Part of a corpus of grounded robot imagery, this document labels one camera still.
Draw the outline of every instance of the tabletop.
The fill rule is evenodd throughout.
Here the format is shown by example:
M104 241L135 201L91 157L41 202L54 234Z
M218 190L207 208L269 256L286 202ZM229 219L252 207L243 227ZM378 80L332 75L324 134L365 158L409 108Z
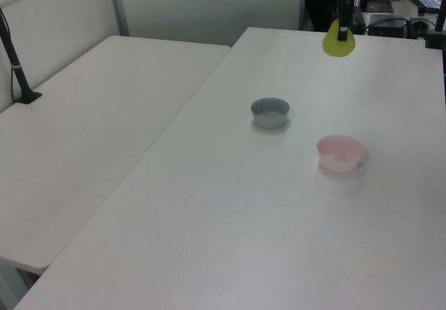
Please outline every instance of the tabletop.
M17 309L443 309L441 53L355 38L249 28ZM290 120L262 130L270 96ZM318 165L329 134L356 170Z
M41 274L228 50L113 36L0 114L0 262Z

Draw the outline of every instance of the gray bowl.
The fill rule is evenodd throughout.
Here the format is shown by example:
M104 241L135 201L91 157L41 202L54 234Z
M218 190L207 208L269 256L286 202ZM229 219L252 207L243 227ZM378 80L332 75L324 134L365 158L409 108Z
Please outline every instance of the gray bowl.
M289 104L277 98L260 99L251 105L254 123L267 129L283 126L289 110Z

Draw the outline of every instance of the pink bowl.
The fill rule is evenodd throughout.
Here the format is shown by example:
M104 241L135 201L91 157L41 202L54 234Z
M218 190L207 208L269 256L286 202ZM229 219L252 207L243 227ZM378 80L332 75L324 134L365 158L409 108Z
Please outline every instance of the pink bowl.
M365 148L357 139L334 134L318 142L318 152L324 167L336 172L347 172L359 164Z

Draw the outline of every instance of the wall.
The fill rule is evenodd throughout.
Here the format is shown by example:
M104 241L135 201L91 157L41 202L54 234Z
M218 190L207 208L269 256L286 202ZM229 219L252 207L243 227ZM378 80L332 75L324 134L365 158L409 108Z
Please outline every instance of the wall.
M118 35L112 0L20 0L3 12L32 89L106 37ZM20 94L16 81L15 94ZM10 63L0 46L0 111L11 104Z
M299 29L303 0L121 0L131 36L232 46L249 26Z

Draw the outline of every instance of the cable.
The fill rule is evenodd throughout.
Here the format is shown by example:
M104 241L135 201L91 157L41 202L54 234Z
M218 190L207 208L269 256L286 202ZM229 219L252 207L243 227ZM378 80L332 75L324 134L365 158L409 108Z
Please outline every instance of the cable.
M430 24L432 24L433 26L435 26L435 23L433 23L432 21L429 21L429 19L423 18L423 17L412 17L411 19L409 19L409 22L412 23L412 21L424 21L424 22L429 22Z
M368 26L366 26L365 29L367 30L370 26L376 26L378 24L391 22L391 21L405 21L406 22L406 26L407 26L407 23L409 23L409 20L405 19L404 17L393 17L393 18L390 18L390 19L382 19L382 20L379 20L379 21L375 21L375 22L369 24Z
M14 89L13 89L13 77L14 77L14 70L13 68L11 68L11 98L13 99L13 103L15 103L15 98L14 98Z
M11 31L9 29L8 20L6 19L5 15L3 14L3 11L1 10L1 8L0 8L0 16L1 16L4 24L6 25L9 37L11 37ZM12 66L11 66L11 98L13 99L13 103L15 103L15 98L14 98L14 69L13 69Z
M3 14L3 11L1 10L1 8L0 8L0 15L1 15L1 18L2 18L3 22L5 22L5 25L6 25L6 28L8 30L9 36L11 36L11 31L9 29L8 20L6 19L5 15Z

